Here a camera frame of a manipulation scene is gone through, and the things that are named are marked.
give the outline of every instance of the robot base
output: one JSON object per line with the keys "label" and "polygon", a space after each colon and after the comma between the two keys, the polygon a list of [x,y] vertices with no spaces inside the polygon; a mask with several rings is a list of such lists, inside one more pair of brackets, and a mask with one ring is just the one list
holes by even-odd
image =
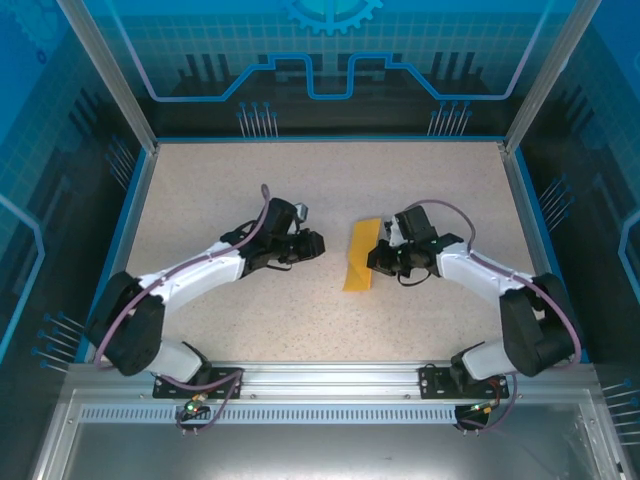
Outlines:
{"label": "robot base", "polygon": [[418,381],[420,382],[420,397],[423,400],[493,400],[496,398],[496,390],[491,385],[495,381],[500,385],[500,398],[509,398],[509,387],[504,375],[496,375],[476,383],[467,383],[461,392],[451,376],[449,367],[436,367],[427,364],[418,369]]}
{"label": "robot base", "polygon": [[[197,384],[198,385],[206,385],[208,383],[215,382],[216,380],[220,380],[227,375],[231,375],[232,373],[237,372],[237,368],[211,368],[207,369],[206,372],[198,373]],[[223,400],[227,393],[229,393],[229,388],[233,381],[229,381],[220,385],[215,390],[211,390],[207,392],[207,397],[210,400]],[[241,384],[236,385],[235,391],[231,394],[231,399],[240,398],[240,389]],[[182,399],[188,400],[193,397],[194,394],[199,393],[192,390],[183,390],[182,388],[178,388],[171,383],[163,380],[162,378],[156,378],[155,384],[153,386],[153,398],[162,398],[162,399]]]}

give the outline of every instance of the speckled work surface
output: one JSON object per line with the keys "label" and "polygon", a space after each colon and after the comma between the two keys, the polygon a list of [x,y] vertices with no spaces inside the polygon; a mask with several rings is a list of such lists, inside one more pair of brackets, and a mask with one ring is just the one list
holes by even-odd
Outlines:
{"label": "speckled work surface", "polygon": [[[478,251],[532,271],[495,144],[372,142],[163,145],[129,272],[174,265],[255,218],[263,182],[309,206],[306,225],[327,252],[288,273],[262,270],[219,287],[165,320],[167,336],[214,360],[448,359],[499,335],[497,312],[443,279],[402,288],[376,274],[368,292],[342,292],[353,223],[421,198],[456,204],[476,223]],[[468,238],[455,213],[428,214],[440,234]]]}

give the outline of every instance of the yellow cloth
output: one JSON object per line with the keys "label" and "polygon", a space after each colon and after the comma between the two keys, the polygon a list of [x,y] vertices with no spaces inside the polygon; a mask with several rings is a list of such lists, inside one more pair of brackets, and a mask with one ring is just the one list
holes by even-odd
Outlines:
{"label": "yellow cloth", "polygon": [[371,288],[373,270],[367,268],[367,257],[378,243],[381,221],[380,218],[372,218],[354,225],[343,292],[362,292]]}

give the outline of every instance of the blue printed backdrop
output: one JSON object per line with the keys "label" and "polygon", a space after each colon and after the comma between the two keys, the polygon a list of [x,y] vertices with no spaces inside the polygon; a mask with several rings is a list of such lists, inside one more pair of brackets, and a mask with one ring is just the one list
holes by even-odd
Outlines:
{"label": "blue printed backdrop", "polygon": [[638,2],[602,2],[522,144],[605,385],[640,371],[638,22]]}
{"label": "blue printed backdrop", "polygon": [[18,479],[78,345],[57,314],[87,317],[140,145],[54,0],[0,0],[0,45],[0,471]]}
{"label": "blue printed backdrop", "polygon": [[506,131],[573,3],[88,5],[159,135],[260,132],[261,112],[249,111],[252,125],[242,110],[252,101],[276,108],[286,134],[495,135]]}

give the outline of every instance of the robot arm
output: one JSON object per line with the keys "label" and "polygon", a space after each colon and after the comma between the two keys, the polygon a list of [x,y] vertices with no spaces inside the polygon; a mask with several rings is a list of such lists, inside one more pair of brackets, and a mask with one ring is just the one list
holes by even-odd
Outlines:
{"label": "robot arm", "polygon": [[452,358],[451,377],[459,390],[515,371],[534,376],[574,353],[572,338],[556,312],[516,280],[541,288],[575,324],[567,294],[554,275],[516,272],[471,252],[451,233],[439,236],[420,206],[395,215],[385,222],[385,229],[388,238],[379,240],[369,253],[369,268],[405,278],[413,269],[426,269],[472,290],[500,312],[502,339],[473,346]]}
{"label": "robot arm", "polygon": [[[203,253],[182,262],[183,268],[171,267],[138,278],[127,272],[114,275],[91,315],[87,338],[98,346],[127,303],[163,279],[115,331],[105,355],[120,373],[127,376],[148,370],[179,382],[206,377],[206,372],[202,372],[206,359],[202,355],[184,343],[163,338],[165,319],[194,298],[222,284],[240,280],[261,268],[280,268],[271,266],[270,262],[292,265],[322,255],[322,236],[300,228],[307,211],[303,204],[292,205],[273,198],[260,230],[238,249],[232,249],[232,246],[247,237],[247,230],[252,229],[255,221],[226,233]],[[216,255],[223,250],[226,253]],[[179,270],[177,273],[169,275],[176,269]]]}

